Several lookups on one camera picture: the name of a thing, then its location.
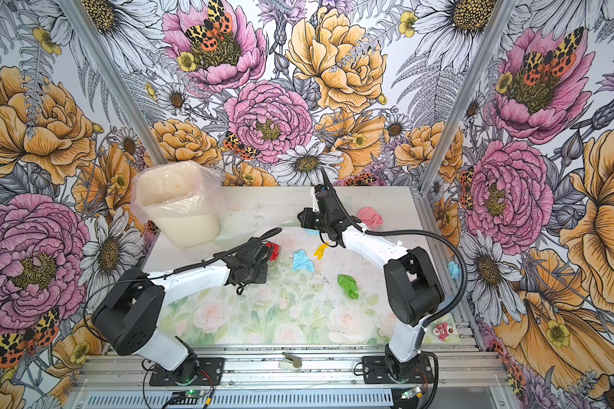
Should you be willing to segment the green dustpan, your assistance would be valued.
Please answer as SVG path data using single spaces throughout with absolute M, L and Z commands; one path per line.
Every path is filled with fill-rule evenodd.
M 214 242 L 223 246 L 239 245 L 254 237 L 263 226 L 262 216 L 232 213 L 220 221 L 220 232 Z

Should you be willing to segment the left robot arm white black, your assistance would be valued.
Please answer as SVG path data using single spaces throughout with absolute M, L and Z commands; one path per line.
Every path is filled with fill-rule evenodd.
M 277 246 L 264 238 L 251 238 L 209 260 L 168 273 L 151 275 L 131 269 L 95 308 L 92 324 L 118 354 L 136 354 L 190 378 L 198 367 L 194 353 L 185 342 L 158 328 L 161 310 L 211 288 L 234 286 L 242 293 L 247 286 L 264 284 L 276 250 Z

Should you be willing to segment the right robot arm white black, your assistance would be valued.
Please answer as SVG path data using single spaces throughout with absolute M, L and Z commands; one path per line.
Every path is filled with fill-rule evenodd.
M 386 237 L 419 235 L 434 240 L 440 237 L 418 229 L 372 231 L 347 213 L 331 187 L 317 185 L 311 197 L 313 205 L 298 213 L 301 226 L 324 233 L 336 245 L 355 252 L 381 270 L 388 302 L 397 317 L 387 361 L 414 362 L 421 354 L 426 328 L 443 303 L 443 287 L 427 250 L 419 246 L 409 249 Z

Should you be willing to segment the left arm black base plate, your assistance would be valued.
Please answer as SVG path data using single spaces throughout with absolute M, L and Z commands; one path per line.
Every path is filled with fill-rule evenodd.
M 223 358 L 189 358 L 174 371 L 155 365 L 148 383 L 153 387 L 218 386 L 224 363 Z

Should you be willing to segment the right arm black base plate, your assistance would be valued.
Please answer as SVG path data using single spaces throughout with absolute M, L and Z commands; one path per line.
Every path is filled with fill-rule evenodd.
M 419 354 L 407 362 L 399 362 L 393 356 L 364 356 L 361 361 L 366 384 L 432 384 L 435 366 L 425 354 Z

